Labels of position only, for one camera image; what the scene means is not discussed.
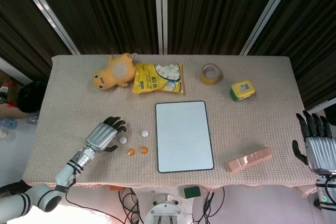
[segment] orange pill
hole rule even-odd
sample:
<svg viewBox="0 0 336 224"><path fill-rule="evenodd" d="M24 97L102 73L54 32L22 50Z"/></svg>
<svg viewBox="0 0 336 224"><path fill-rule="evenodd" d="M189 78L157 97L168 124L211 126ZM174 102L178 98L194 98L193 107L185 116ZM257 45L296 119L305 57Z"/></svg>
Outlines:
<svg viewBox="0 0 336 224"><path fill-rule="evenodd" d="M128 155L129 156L133 156L134 154L135 154L135 150L134 149L131 148L131 149L128 150Z"/></svg>
<svg viewBox="0 0 336 224"><path fill-rule="evenodd" d="M146 153L148 152L148 148L147 148L147 147L142 147L142 148L140 149L140 152L141 152L142 154L146 154Z"/></svg>

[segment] striped curtain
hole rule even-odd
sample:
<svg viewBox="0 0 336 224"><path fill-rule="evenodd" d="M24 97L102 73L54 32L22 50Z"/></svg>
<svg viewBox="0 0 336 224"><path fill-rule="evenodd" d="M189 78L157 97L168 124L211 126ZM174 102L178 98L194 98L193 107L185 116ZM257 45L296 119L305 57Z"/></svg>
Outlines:
<svg viewBox="0 0 336 224"><path fill-rule="evenodd" d="M47 81L51 58L69 54L32 0L0 0L0 57L32 80Z"/></svg>
<svg viewBox="0 0 336 224"><path fill-rule="evenodd" d="M336 0L282 0L249 52L291 59L306 109L336 97Z"/></svg>
<svg viewBox="0 0 336 224"><path fill-rule="evenodd" d="M268 0L168 0L168 53L238 55Z"/></svg>
<svg viewBox="0 0 336 224"><path fill-rule="evenodd" d="M81 54L158 53L155 0L46 0Z"/></svg>

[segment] robot finger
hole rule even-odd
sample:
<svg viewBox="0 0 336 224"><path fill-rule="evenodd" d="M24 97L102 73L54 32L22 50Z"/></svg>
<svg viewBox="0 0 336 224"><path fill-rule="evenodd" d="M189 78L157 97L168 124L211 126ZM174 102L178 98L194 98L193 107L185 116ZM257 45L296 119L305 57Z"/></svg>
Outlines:
<svg viewBox="0 0 336 224"><path fill-rule="evenodd" d="M308 128L309 128L309 131L311 132L311 135L317 136L317 129L316 129L315 121L313 120L311 115L306 110L303 111L303 114L306 117Z"/></svg>
<svg viewBox="0 0 336 224"><path fill-rule="evenodd" d="M322 120L322 123L323 123L323 128L325 130L325 136L326 137L332 137L330 124L329 124L328 120L324 116L321 116L321 120Z"/></svg>
<svg viewBox="0 0 336 224"><path fill-rule="evenodd" d="M296 140L293 140L292 148L293 148L295 157L301 160L305 165L308 165L307 157L301 154L298 142Z"/></svg>
<svg viewBox="0 0 336 224"><path fill-rule="evenodd" d="M108 118L106 118L105 120L104 120L104 124L109 124L109 122L111 122L111 120L113 119L113 117L111 117L111 116L109 116Z"/></svg>
<svg viewBox="0 0 336 224"><path fill-rule="evenodd" d="M299 122L301 125L301 132L303 135L303 140L306 141L306 137L310 136L309 128L306 124L306 121L303 119L303 117L300 114L296 114L296 117L299 119Z"/></svg>
<svg viewBox="0 0 336 224"><path fill-rule="evenodd" d="M117 146L117 145L114 145L114 146L112 146L112 147L107 147L104 151L105 151L105 152L113 152L113 151L115 151L117 148L118 148L118 146Z"/></svg>
<svg viewBox="0 0 336 224"><path fill-rule="evenodd" d="M119 126L120 126L121 124L126 124L126 122L123 121L123 120L121 120L121 121L115 123L115 125L113 125L112 127L115 128L115 129L117 129L117 128L119 128Z"/></svg>
<svg viewBox="0 0 336 224"><path fill-rule="evenodd" d="M120 117L115 117L115 118L112 118L110 121L109 121L109 123L108 123L108 125L109 126L113 126L114 125L114 123L117 121L117 120L119 120L120 119Z"/></svg>
<svg viewBox="0 0 336 224"><path fill-rule="evenodd" d="M320 118L315 113L312 114L312 117L313 117L313 119L315 121L315 124L317 126L318 136L324 136L325 135L324 128L323 128L323 124L322 124Z"/></svg>
<svg viewBox="0 0 336 224"><path fill-rule="evenodd" d="M121 127L117 128L117 131L118 131L118 133L120 133L120 132L122 132L122 131L126 131L126 127L121 126Z"/></svg>

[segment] stuffed animal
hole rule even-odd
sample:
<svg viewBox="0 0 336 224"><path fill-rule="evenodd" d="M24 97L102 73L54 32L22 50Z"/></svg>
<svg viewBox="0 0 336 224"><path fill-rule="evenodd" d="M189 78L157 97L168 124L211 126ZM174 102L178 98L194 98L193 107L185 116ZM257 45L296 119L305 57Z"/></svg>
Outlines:
<svg viewBox="0 0 336 224"><path fill-rule="evenodd" d="M93 84L99 89L109 89L114 85L128 86L128 81L135 77L135 67L129 53L114 58L110 55L107 67L99 70L93 77Z"/></svg>

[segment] tape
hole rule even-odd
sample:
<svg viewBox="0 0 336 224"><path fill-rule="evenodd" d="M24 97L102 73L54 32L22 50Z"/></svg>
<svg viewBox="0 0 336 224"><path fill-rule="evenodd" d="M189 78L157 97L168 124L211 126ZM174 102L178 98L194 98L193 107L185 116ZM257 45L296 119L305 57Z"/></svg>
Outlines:
<svg viewBox="0 0 336 224"><path fill-rule="evenodd" d="M222 76L222 71L215 64L208 63L202 67L201 81L206 85L215 84Z"/></svg>

